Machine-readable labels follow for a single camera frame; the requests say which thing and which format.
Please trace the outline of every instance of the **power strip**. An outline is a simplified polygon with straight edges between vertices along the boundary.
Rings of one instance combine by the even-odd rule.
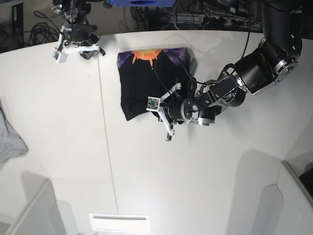
[[[174,23],[173,20],[173,12],[168,13],[167,16],[163,16],[160,18],[160,22],[162,23]],[[223,18],[224,19],[224,27],[225,28],[231,28],[236,27],[237,29],[248,31],[249,25],[246,18],[238,17],[229,15],[226,13],[218,13],[217,14],[211,14],[211,18],[216,18],[216,20]],[[178,24],[196,24],[201,26],[203,23],[203,20],[207,18],[207,15],[204,14],[189,14],[189,13],[177,13],[177,23]],[[256,22],[251,26],[251,31],[254,32],[262,32],[262,24],[261,22]]]

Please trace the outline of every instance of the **wires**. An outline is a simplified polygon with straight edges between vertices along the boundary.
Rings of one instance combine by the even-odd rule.
[[[139,24],[142,23],[146,31],[148,31],[147,24],[147,10],[143,11],[139,6],[131,7],[131,14],[133,19],[136,21],[136,31],[139,31]]]
[[[127,29],[129,32],[133,32],[131,29],[129,29],[128,24],[127,24],[125,7],[123,7],[123,15],[124,15],[124,25],[125,25],[126,29]]]
[[[0,53],[6,52],[6,51],[9,51],[12,49],[19,49],[19,48],[22,48],[24,46],[21,38],[19,38],[19,36],[17,36],[17,35],[14,35],[13,29],[11,29],[11,28],[12,28],[12,26],[10,26],[10,25],[0,25],[0,38],[2,39],[2,36],[4,36],[4,38],[0,41]],[[6,42],[9,39],[11,39],[9,46],[5,47],[4,45],[6,45]]]
[[[177,0],[175,2],[175,6],[174,6],[174,11],[173,11],[173,22],[174,22],[174,27],[177,29],[177,30],[180,30],[180,28],[178,27],[178,24],[177,24],[177,8],[178,8],[178,1]]]
[[[165,53],[165,54],[173,55],[174,57],[176,57],[176,58],[178,59],[178,61],[179,61],[180,65],[181,65],[181,67],[183,68],[183,70],[185,71],[186,75],[188,76],[188,78],[189,78],[191,81],[193,81],[193,82],[195,82],[195,83],[198,83],[198,84],[201,84],[201,85],[205,85],[205,83],[203,83],[203,82],[198,82],[194,77],[192,77],[192,76],[190,75],[190,73],[187,71],[187,69],[186,69],[184,63],[181,61],[181,59],[180,59],[180,57],[179,57],[178,55],[176,55],[175,53],[172,53],[172,52],[170,52],[170,51],[168,51],[168,52]]]
[[[57,17],[60,17],[60,16],[63,16],[63,15],[60,15],[60,16],[55,16],[55,17],[48,17],[46,16],[44,13],[40,12],[40,11],[34,11],[34,15],[40,19],[46,19],[48,20],[51,24],[53,24],[53,26],[56,28],[56,30],[60,33],[60,34],[63,34],[59,28],[57,27],[57,25],[51,20],[51,19],[54,19],[54,18],[57,18]]]
[[[168,92],[168,94],[171,95],[172,101],[174,102],[173,94],[170,93],[170,91],[166,88],[166,86],[164,85],[164,83],[162,82],[162,80],[160,79],[160,77],[159,77],[159,75],[158,75],[158,73],[157,73],[157,62],[158,62],[159,59],[160,59],[161,57],[163,57],[164,55],[166,55],[166,53],[161,54],[161,55],[157,58],[157,60],[156,60],[156,62],[155,62],[155,65],[154,65],[154,70],[155,70],[156,77],[157,77],[158,81],[160,82],[160,84],[162,85],[162,87]]]
[[[165,56],[165,55],[167,55],[167,54],[173,55],[174,57],[176,57],[176,58],[178,59],[178,61],[179,61],[180,65],[182,66],[184,72],[186,73],[186,75],[188,76],[188,78],[189,78],[191,81],[193,81],[193,82],[195,82],[195,83],[198,83],[198,84],[201,84],[201,85],[205,85],[205,86],[207,85],[207,83],[198,82],[194,77],[192,77],[192,76],[189,74],[189,72],[187,71],[187,69],[186,69],[184,63],[182,62],[182,60],[180,59],[180,57],[179,57],[178,55],[176,55],[175,53],[172,53],[172,52],[170,52],[170,51],[168,51],[168,52],[166,52],[166,53],[163,52],[163,53],[157,58],[157,60],[156,60],[156,62],[155,62],[155,65],[154,65],[154,70],[155,70],[156,77],[157,77],[157,79],[159,80],[160,84],[162,85],[162,87],[163,87],[168,93],[170,93],[170,91],[166,88],[166,86],[165,86],[164,83],[161,81],[161,79],[160,79],[160,77],[159,77],[159,75],[158,75],[158,73],[157,73],[157,62],[159,61],[159,59],[160,59],[161,57],[163,57],[163,56]]]
[[[249,39],[250,39],[250,32],[251,32],[251,15],[250,15],[250,19],[249,19],[249,21],[248,21],[248,24],[249,24],[248,36],[247,36],[247,38],[246,38],[246,45],[245,45],[244,52],[243,52],[243,54],[242,54],[242,56],[241,56],[241,59],[245,56],[246,49],[247,49],[247,47],[248,47],[248,43],[249,43]]]
[[[46,22],[40,22],[30,30],[28,43],[30,46],[52,43],[58,40],[58,32],[50,27]]]

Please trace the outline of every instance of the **blue object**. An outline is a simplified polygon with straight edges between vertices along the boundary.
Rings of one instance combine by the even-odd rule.
[[[109,0],[114,6],[173,6],[175,0]]]

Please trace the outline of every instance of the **folded t-shirt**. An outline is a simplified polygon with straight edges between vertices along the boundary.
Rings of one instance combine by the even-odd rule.
[[[121,81],[121,106],[126,120],[146,113],[148,96],[161,97],[176,83],[182,84],[182,95],[186,95],[189,77],[181,62],[189,72],[190,56],[186,48],[152,49],[119,53],[118,70]],[[154,70],[157,62],[158,80]]]

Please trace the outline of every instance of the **white vent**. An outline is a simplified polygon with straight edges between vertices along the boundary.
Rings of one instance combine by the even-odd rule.
[[[150,217],[148,215],[107,215],[89,214],[95,232],[140,233],[149,234]]]

